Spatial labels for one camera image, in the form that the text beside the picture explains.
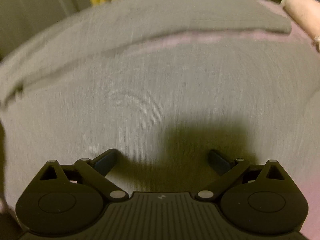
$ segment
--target metal screw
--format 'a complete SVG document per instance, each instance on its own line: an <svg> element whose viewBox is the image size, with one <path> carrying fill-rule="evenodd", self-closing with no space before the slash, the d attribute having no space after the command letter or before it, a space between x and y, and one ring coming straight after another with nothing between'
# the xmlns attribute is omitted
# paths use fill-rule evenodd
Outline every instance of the metal screw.
<svg viewBox="0 0 320 240"><path fill-rule="evenodd" d="M201 190L198 192L198 196L201 198L211 198L213 195L213 192L210 190Z"/></svg>
<svg viewBox="0 0 320 240"><path fill-rule="evenodd" d="M125 196L125 192L122 190L114 190L110 193L112 198L123 198Z"/></svg>

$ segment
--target gray fabric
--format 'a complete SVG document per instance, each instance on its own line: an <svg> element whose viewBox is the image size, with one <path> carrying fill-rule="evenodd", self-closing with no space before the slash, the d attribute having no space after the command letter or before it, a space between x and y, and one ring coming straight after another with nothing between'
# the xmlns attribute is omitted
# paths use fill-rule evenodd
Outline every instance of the gray fabric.
<svg viewBox="0 0 320 240"><path fill-rule="evenodd" d="M288 32L287 19L254 0L128 1L67 19L0 67L12 208L47 160L113 147L123 155L108 178L129 193L201 189L216 178L210 148L277 159L298 185L315 174L320 69L307 45L225 38L129 54L187 29Z"/></svg>
<svg viewBox="0 0 320 240"><path fill-rule="evenodd" d="M75 67L87 57L99 53L112 56L130 44L170 33L226 29L289 33L291 24L254 0L123 0L104 4L39 34L9 58L6 66L0 67L0 106L17 88Z"/></svg>

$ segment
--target wall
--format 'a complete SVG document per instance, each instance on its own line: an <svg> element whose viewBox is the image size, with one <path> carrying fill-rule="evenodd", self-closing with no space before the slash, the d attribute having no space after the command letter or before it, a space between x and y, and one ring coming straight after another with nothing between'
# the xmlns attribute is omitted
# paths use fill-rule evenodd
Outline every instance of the wall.
<svg viewBox="0 0 320 240"><path fill-rule="evenodd" d="M89 0L0 0L0 57L36 33L89 6Z"/></svg>

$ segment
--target gray blanket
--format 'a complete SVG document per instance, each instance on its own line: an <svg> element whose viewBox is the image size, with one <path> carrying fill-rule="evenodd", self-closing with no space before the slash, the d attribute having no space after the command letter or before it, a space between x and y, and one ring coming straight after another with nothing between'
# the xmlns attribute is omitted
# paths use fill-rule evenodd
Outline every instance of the gray blanket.
<svg viewBox="0 0 320 240"><path fill-rule="evenodd" d="M170 33L230 29L289 33L291 24L254 0L124 0L10 55L0 66L9 205L47 160L109 148L122 156L108 178L129 193L201 189L216 178L211 148L277 159L303 188L320 162L319 58L309 46L226 37L135 52Z"/></svg>

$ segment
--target drone logo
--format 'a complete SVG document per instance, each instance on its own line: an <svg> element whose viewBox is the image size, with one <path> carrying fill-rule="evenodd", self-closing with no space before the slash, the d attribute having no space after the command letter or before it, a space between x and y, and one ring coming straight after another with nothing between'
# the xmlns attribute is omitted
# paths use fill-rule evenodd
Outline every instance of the drone logo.
<svg viewBox="0 0 320 240"><path fill-rule="evenodd" d="M166 196L165 195L161 195L161 196L158 196L158 198L159 199L164 199L164 198L166 198Z"/></svg>

